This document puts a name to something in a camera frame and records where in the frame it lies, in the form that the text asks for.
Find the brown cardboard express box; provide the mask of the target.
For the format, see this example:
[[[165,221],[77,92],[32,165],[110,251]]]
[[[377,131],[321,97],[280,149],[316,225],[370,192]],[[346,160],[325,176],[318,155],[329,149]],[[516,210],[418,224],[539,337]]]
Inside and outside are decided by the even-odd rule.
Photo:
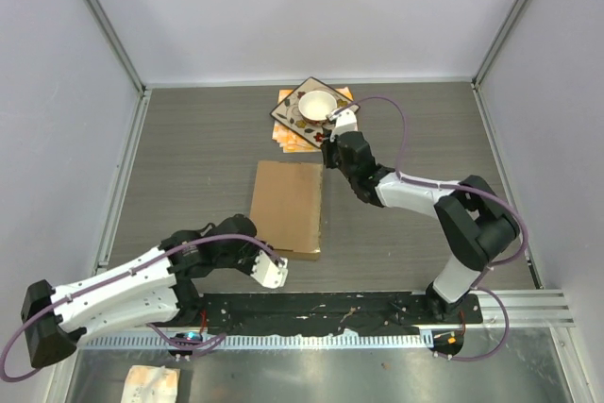
[[[318,260],[322,186],[320,164],[259,161],[250,209],[258,237],[282,257]]]

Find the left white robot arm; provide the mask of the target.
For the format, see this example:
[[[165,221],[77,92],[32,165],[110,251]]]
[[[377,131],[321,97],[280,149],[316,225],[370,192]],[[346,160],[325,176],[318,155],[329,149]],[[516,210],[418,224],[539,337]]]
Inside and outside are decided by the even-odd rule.
[[[63,361],[85,343],[129,327],[198,319],[201,298],[194,281],[217,269],[234,269],[266,288],[279,260],[256,237],[254,223],[236,214],[215,225],[178,230],[139,257],[101,275],[54,286],[30,284],[21,309],[29,362],[39,370]]]

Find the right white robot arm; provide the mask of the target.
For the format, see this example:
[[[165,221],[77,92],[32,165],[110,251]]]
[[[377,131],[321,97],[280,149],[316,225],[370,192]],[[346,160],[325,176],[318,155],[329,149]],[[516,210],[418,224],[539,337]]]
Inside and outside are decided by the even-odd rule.
[[[402,176],[376,162],[360,132],[329,137],[321,151],[325,167],[339,170],[360,201],[438,220],[452,256],[426,289],[426,309],[436,322],[459,313],[473,284],[521,233],[508,206],[479,176],[461,182]]]

